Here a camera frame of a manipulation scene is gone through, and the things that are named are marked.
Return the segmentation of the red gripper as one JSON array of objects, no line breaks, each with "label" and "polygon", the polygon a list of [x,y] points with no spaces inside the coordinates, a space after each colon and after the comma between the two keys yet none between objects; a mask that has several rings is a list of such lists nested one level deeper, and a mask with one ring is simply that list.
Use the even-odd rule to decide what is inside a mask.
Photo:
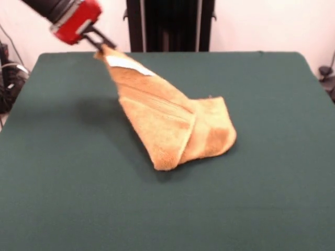
[{"label": "red gripper", "polygon": [[[86,39],[97,50],[102,50],[102,44],[112,49],[117,46],[102,34],[93,25],[102,13],[102,9],[98,1],[72,1],[69,7],[65,8],[65,13],[52,24],[50,31],[62,42],[74,45],[81,39]],[[97,42],[88,34],[84,34],[88,27],[91,26],[92,32],[97,34],[102,41]]]}]

